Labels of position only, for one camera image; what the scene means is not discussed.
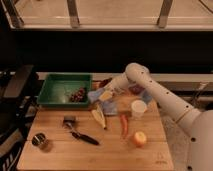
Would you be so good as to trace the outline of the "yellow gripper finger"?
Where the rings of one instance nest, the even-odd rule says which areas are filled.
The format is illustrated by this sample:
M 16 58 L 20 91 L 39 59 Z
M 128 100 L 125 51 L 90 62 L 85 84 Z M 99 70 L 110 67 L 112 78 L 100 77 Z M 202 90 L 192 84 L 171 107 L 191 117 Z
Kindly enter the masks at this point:
M 113 93 L 109 90 L 105 90 L 100 96 L 99 96 L 99 100 L 104 102 L 107 100 L 110 100 L 113 97 Z

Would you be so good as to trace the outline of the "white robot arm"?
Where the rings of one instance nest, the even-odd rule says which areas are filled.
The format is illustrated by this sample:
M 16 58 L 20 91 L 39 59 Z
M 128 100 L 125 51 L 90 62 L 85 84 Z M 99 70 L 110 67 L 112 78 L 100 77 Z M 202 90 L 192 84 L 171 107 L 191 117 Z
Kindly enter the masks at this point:
M 213 110 L 200 111 L 156 82 L 149 70 L 130 63 L 114 77 L 99 96 L 101 101 L 123 92 L 130 84 L 143 87 L 189 136 L 187 171 L 213 171 Z

